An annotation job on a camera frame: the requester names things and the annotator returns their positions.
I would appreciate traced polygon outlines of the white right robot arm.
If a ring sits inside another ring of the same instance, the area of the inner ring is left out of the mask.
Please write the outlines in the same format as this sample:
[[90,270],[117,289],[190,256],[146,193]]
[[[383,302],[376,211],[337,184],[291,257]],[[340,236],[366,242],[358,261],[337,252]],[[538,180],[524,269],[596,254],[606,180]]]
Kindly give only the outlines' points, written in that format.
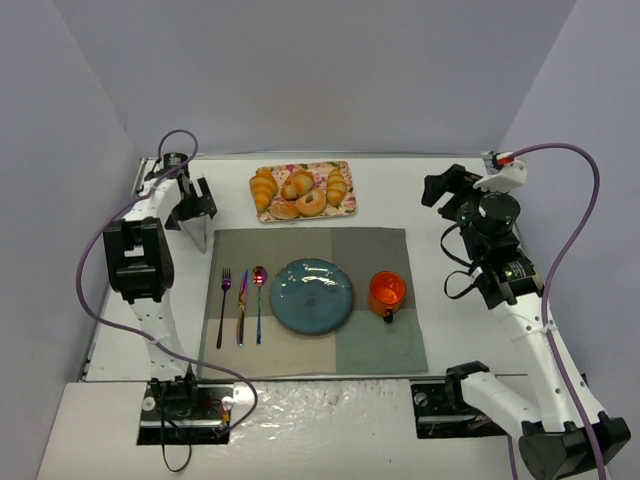
[[606,413],[566,348],[545,304],[543,281],[514,232],[519,203],[499,190],[481,190],[483,181],[453,165],[425,177],[421,202],[433,207],[444,194],[451,196],[438,212],[459,232],[467,257],[448,257],[506,331],[535,399],[527,401],[474,361],[447,369],[449,402],[459,411],[483,413],[510,435],[535,479],[604,472],[630,440],[629,427]]

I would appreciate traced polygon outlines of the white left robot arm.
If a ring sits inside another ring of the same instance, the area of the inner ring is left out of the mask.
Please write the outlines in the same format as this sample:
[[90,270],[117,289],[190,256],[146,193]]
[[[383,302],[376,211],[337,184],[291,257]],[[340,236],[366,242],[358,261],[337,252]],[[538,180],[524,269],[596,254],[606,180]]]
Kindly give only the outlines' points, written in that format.
[[185,221],[213,218],[217,206],[205,178],[192,181],[183,153],[167,153],[145,177],[134,206],[102,234],[109,282],[134,312],[146,335],[150,388],[156,403],[196,402],[198,391],[173,317],[174,262],[166,238]]

